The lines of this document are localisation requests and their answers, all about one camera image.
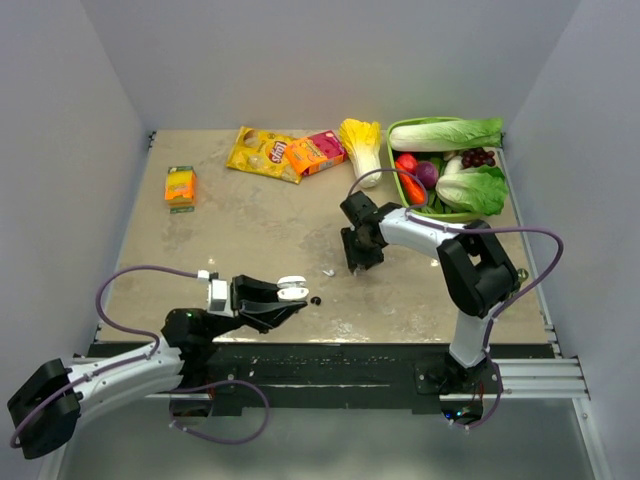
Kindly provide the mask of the white earbud charging case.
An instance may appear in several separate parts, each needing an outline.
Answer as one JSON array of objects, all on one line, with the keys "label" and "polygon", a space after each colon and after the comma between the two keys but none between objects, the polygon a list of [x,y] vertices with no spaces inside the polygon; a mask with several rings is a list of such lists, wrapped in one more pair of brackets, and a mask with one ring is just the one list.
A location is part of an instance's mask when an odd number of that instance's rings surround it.
[{"label": "white earbud charging case", "polygon": [[306,278],[299,275],[281,277],[277,281],[277,288],[280,301],[303,301],[309,295]]}]

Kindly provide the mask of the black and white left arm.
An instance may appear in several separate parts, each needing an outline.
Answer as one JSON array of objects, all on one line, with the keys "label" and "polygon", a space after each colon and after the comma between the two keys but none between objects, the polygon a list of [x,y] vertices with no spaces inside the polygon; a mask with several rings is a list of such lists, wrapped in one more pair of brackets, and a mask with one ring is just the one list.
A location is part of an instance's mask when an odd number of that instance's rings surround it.
[{"label": "black and white left arm", "polygon": [[200,270],[194,279],[207,286],[206,306],[175,308],[150,343],[123,354],[83,364],[60,359],[42,364],[7,403],[14,423],[10,446],[27,459],[66,444],[80,422],[156,393],[212,395],[238,383],[234,374],[216,380],[209,363],[214,339],[248,326],[260,333],[279,327],[307,305],[302,276],[275,283],[239,275],[229,281]]}]

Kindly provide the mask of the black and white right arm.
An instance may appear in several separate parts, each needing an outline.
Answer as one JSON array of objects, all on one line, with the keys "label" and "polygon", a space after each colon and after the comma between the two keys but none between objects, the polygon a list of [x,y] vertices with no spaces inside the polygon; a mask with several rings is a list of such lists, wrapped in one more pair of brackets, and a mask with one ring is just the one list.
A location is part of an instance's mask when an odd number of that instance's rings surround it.
[{"label": "black and white right arm", "polygon": [[341,230],[350,272],[381,264],[389,245],[438,261],[458,316],[448,352],[425,377],[442,393],[469,392],[488,360],[493,316],[520,287],[516,268],[490,226],[429,222],[392,202],[378,206],[361,191],[349,195],[340,209],[350,222]]}]

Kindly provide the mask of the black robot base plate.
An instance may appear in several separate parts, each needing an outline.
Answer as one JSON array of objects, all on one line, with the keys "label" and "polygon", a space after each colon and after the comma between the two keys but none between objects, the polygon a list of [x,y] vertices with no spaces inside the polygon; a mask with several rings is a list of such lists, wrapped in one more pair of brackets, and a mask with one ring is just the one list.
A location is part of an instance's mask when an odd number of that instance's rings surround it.
[{"label": "black robot base plate", "polygon": [[215,343],[183,366],[180,394],[203,393],[215,415],[245,408],[399,409],[439,414],[499,392],[493,365],[468,370],[446,345]]}]

